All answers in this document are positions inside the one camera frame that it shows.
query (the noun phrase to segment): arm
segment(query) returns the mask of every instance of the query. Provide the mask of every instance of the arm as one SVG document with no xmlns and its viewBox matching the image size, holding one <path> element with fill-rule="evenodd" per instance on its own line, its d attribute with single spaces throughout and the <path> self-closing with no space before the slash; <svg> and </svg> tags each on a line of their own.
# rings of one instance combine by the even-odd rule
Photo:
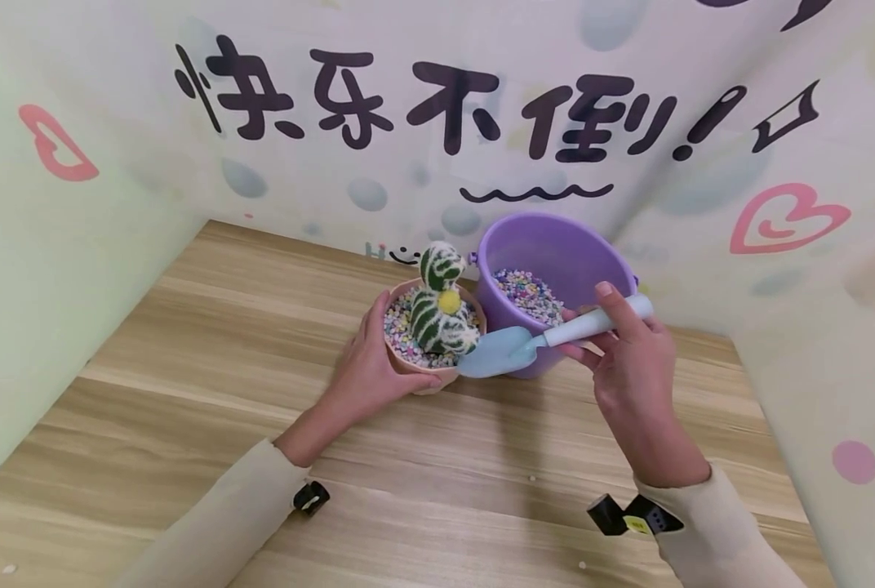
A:
<svg viewBox="0 0 875 588">
<path fill-rule="evenodd" d="M 604 355 L 560 349 L 593 372 L 597 405 L 637 489 L 685 525 L 656 535 L 662 558 L 686 588 L 803 588 L 724 472 L 705 460 L 675 416 L 675 346 L 666 327 L 638 318 L 610 284 L 598 284 L 597 298 L 617 327 L 616 334 L 591 339 Z"/>
<path fill-rule="evenodd" d="M 388 299 L 382 292 L 363 317 L 318 403 L 273 444 L 264 440 L 238 460 L 115 588 L 228 586 L 294 510 L 294 495 L 328 445 L 386 404 L 440 384 L 436 376 L 393 370 L 383 333 Z"/>
</svg>

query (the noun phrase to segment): green striped cactus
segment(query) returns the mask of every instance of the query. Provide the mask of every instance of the green striped cactus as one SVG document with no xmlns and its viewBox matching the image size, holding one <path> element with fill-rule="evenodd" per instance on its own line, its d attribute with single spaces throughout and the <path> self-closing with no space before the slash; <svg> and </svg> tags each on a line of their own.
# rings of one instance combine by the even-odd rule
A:
<svg viewBox="0 0 875 588">
<path fill-rule="evenodd" d="M 421 255 L 424 286 L 411 299 L 411 334 L 426 353 L 467 354 L 477 346 L 480 330 L 470 327 L 456 284 L 466 266 L 443 241 L 431 243 Z"/>
</svg>

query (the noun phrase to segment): pink heart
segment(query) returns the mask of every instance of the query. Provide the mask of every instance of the pink heart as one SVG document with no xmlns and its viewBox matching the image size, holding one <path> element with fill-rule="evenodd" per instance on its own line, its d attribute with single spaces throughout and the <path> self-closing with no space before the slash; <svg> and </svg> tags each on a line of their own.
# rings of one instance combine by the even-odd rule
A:
<svg viewBox="0 0 875 588">
<path fill-rule="evenodd" d="M 56 178 L 66 181 L 85 181 L 96 178 L 98 168 L 85 156 L 82 149 L 72 141 L 72 137 L 62 128 L 58 120 L 53 118 L 46 110 L 36 105 L 22 105 L 20 107 L 20 120 L 32 132 L 35 137 L 33 142 L 36 146 L 36 153 L 39 154 L 39 160 L 42 165 Z M 78 157 L 79 163 L 72 166 L 66 166 L 56 159 L 56 150 L 59 148 L 52 142 L 46 134 L 43 134 L 40 127 L 45 127 L 52 131 L 55 136 L 58 136 L 62 144 Z"/>
<path fill-rule="evenodd" d="M 828 227 L 822 229 L 819 233 L 800 237 L 796 241 L 748 245 L 746 239 L 748 237 L 748 229 L 751 229 L 751 223 L 754 221 L 754 215 L 757 215 L 757 211 L 761 210 L 761 206 L 769 203 L 774 198 L 782 196 L 792 196 L 797 200 L 792 211 L 784 219 L 786 222 L 803 221 L 814 216 L 827 216 L 829 218 Z M 767 188 L 767 190 L 752 198 L 751 202 L 741 211 L 741 215 L 737 217 L 735 230 L 732 233 L 731 252 L 736 255 L 790 252 L 793 249 L 803 247 L 807 243 L 813 243 L 823 235 L 832 233 L 832 231 L 848 221 L 848 217 L 852 216 L 852 211 L 841 204 L 821 204 L 816 206 L 816 198 L 817 194 L 813 187 L 805 184 L 782 184 Z M 772 223 L 771 219 L 761 221 L 757 226 L 757 233 L 765 239 L 784 239 L 797 233 L 794 229 L 776 230 L 773 228 Z"/>
</svg>

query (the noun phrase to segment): left hand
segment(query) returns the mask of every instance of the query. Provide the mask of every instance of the left hand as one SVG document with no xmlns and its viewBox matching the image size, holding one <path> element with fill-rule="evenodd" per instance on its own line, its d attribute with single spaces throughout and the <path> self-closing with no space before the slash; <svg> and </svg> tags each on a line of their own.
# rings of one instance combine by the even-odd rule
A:
<svg viewBox="0 0 875 588">
<path fill-rule="evenodd" d="M 440 385 L 440 378 L 427 373 L 395 372 L 384 342 L 388 305 L 389 291 L 384 291 L 362 317 L 356 336 L 346 343 L 320 400 L 275 440 L 275 446 L 296 466 L 312 465 L 340 434 L 389 403 Z"/>
</svg>

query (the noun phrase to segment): beige sleeve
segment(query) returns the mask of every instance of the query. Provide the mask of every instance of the beige sleeve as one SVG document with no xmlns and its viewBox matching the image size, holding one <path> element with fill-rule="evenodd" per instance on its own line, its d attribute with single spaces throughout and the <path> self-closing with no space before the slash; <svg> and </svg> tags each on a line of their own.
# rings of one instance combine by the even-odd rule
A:
<svg viewBox="0 0 875 588">
<path fill-rule="evenodd" d="M 113 585 L 225 588 L 294 510 L 308 472 L 260 442 Z"/>
<path fill-rule="evenodd" d="M 640 493 L 686 526 L 656 535 L 660 556 L 685 588 L 805 588 L 762 537 L 726 473 L 712 465 L 708 482 Z"/>
</svg>

